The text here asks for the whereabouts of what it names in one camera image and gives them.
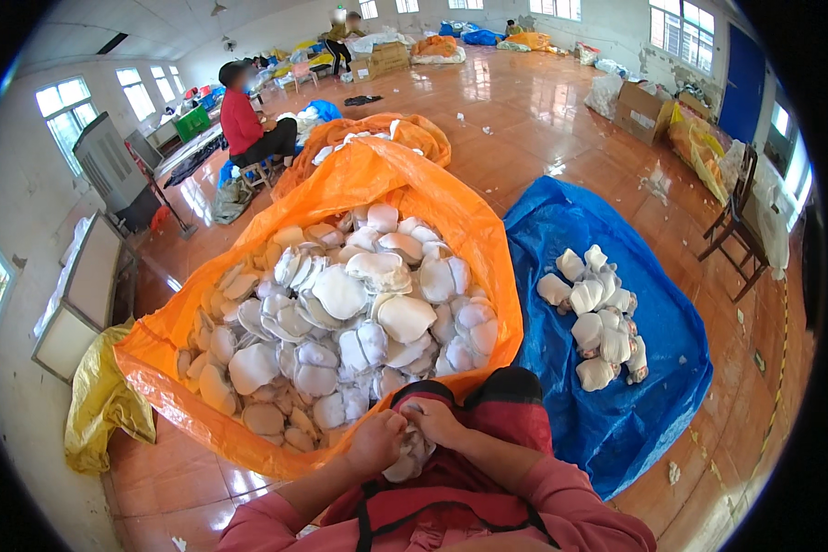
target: hand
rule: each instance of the hand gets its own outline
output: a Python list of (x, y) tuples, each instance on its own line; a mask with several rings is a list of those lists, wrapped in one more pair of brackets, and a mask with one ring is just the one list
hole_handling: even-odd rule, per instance
[(368, 478), (395, 464), (407, 426), (408, 420), (391, 410), (362, 422), (345, 457), (351, 468)]
[(401, 413), (416, 424), (427, 439), (446, 449), (453, 449), (467, 431), (442, 401), (412, 397), (402, 405)]

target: wooden chair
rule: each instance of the wooden chair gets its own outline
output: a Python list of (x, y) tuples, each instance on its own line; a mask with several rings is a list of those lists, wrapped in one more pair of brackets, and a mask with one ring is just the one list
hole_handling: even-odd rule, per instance
[[(764, 240), (760, 236), (760, 227), (758, 227), (758, 200), (751, 195), (754, 171), (757, 166), (758, 155), (751, 145), (747, 145), (742, 155), (742, 166), (739, 170), (736, 188), (718, 219), (703, 234), (703, 237), (711, 239), (712, 243), (697, 257), (701, 262), (707, 259), (712, 251), (720, 249), (720, 252), (724, 253), (724, 256), (733, 263), (733, 268), (745, 279), (745, 286), (733, 299), (734, 304), (751, 290), (751, 287), (760, 279), (760, 275), (770, 266), (770, 261), (766, 258)], [(720, 234), (714, 237), (714, 231), (717, 228), (721, 229)], [(723, 244), (728, 237), (734, 238), (745, 250), (745, 257), (741, 261), (731, 257), (730, 253), (724, 249)], [(751, 261), (750, 275), (744, 270), (749, 260)]]
[(316, 86), (316, 89), (319, 90), (319, 75), (312, 72), (309, 62), (303, 61), (291, 65), (291, 76), (295, 78), (295, 92), (298, 94), (301, 93), (300, 87), (298, 86), (298, 79), (302, 79), (307, 75), (312, 77), (312, 83)]

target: orange floor tile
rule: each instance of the orange floor tile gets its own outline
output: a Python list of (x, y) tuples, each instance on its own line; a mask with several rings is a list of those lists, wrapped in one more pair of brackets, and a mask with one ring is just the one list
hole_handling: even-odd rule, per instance
[[(543, 174), (590, 188), (617, 208), (702, 315), (715, 371), (684, 435), (608, 506), (641, 517), (663, 550), (716, 548), (757, 500), (809, 377), (812, 338), (804, 331), (796, 244), (787, 287), (771, 280), (768, 271), (733, 305), (730, 298), (742, 279), (729, 262), (720, 253), (696, 260), (707, 245), (702, 233), (720, 205), (668, 146), (648, 147), (585, 108), (583, 98), (597, 70), (570, 58), (487, 47), (467, 47), (467, 57), (463, 64), (414, 66), (364, 84), (322, 80), (318, 91), (304, 84), (299, 95), (265, 93), (264, 109), (298, 111), (322, 98), (348, 118), (384, 111), (426, 116), (450, 140), (448, 171), (500, 216)], [(384, 99), (342, 107), (344, 98), (359, 94)], [(464, 123), (457, 113), (464, 114)], [(140, 239), (138, 316), (164, 305), (192, 271), (227, 250), (254, 214), (270, 206), (269, 194), (260, 193), (231, 225), (210, 221), (218, 171), (227, 158), (216, 152), (167, 190), (184, 220), (199, 230), (185, 242), (168, 219)], [(668, 206), (638, 188), (656, 160), (673, 181)], [(766, 361), (764, 372), (752, 358), (755, 349)], [(175, 550), (173, 537), (183, 539), (188, 551), (211, 549), (235, 507), (267, 492), (271, 481), (216, 457), (162, 417), (157, 435), (154, 446), (122, 432), (111, 440), (111, 470), (102, 479), (117, 535), (129, 551)], [(667, 475), (672, 461), (682, 472), (673, 486)]]

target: person sitting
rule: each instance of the person sitting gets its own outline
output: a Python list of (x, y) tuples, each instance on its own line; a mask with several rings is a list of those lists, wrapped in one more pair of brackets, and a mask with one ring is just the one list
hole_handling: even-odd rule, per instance
[(221, 105), (221, 127), (230, 146), (230, 160), (243, 168), (264, 161), (270, 155), (282, 157), (274, 165), (291, 166), (298, 139), (298, 123), (293, 118), (261, 121), (248, 94), (243, 92), (252, 66), (245, 61), (225, 63), (218, 81), (227, 88)]
[[(637, 517), (615, 512), (589, 477), (552, 456), (537, 376), (500, 368), (462, 406), (439, 381), (410, 383), (365, 420), (351, 447), (236, 509), (219, 552), (258, 550), (656, 550)], [(381, 475), (408, 426), (437, 448), (420, 475)], [(330, 505), (321, 528), (298, 533)]]
[(331, 74), (336, 75), (340, 72), (341, 57), (343, 57), (343, 62), (347, 65), (347, 71), (350, 71), (350, 61), (352, 60), (352, 56), (350, 55), (350, 50), (347, 49), (346, 44), (343, 44), (343, 40), (350, 35), (364, 36), (364, 33), (358, 29), (361, 21), (362, 16), (354, 11), (351, 11), (347, 14), (345, 22), (342, 21), (340, 23), (333, 24), (331, 30), (328, 31), (328, 34), (325, 37), (325, 43), (328, 46), (328, 51), (331, 52), (332, 56), (334, 56), (334, 69)]
[(524, 29), (521, 26), (516, 25), (515, 19), (507, 19), (506, 20), (506, 35), (518, 35), (519, 33), (523, 33)]

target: orange bag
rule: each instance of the orange bag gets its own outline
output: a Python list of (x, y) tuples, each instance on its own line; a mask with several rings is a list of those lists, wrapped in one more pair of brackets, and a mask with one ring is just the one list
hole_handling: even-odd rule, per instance
[[(229, 251), (194, 271), (162, 309), (136, 321), (129, 337), (114, 347), (126, 379), (197, 442), (267, 477), (294, 480), (349, 447), (352, 431), (333, 448), (290, 454), (189, 392), (175, 379), (174, 358), (177, 347), (186, 347), (202, 292), (245, 254), (279, 228), (305, 227), (374, 201), (390, 203), (402, 217), (418, 216), (435, 226), (451, 249), (469, 262), (473, 282), (494, 304), (499, 332), (487, 367), (439, 381), (460, 400), (493, 370), (508, 366), (521, 344), (523, 324), (502, 221), (466, 184), (437, 164), (401, 144), (365, 137), (331, 155), (285, 198), (255, 215)], [(385, 410), (391, 398), (384, 397), (362, 420)]]
[(353, 121), (350, 119), (335, 119), (324, 125), (312, 129), (310, 138), (304, 144), (304, 151), (295, 157), (295, 162), (289, 169), (282, 173), (279, 182), (270, 192), (273, 201), (278, 201), (288, 195), (288, 192), (298, 187), (316, 171), (316, 165), (312, 164), (321, 149), (326, 146), (340, 144), (349, 133), (378, 132), (389, 133), (389, 126), (393, 121), (399, 119), (401, 122), (396, 127), (394, 141), (403, 144), (411, 149), (420, 149), (426, 159), (438, 164), (440, 167), (447, 167), (451, 162), (451, 144), (442, 129), (433, 125), (424, 116), (409, 115), (403, 116), (399, 113), (379, 113), (373, 116), (366, 116), (364, 119)]
[(519, 33), (509, 36), (506, 40), (523, 44), (530, 48), (530, 51), (547, 52), (549, 51), (549, 46), (551, 46), (549, 41), (552, 40), (552, 37), (542, 33)]
[(443, 56), (450, 58), (457, 51), (457, 41), (452, 36), (428, 36), (411, 47), (411, 56)]

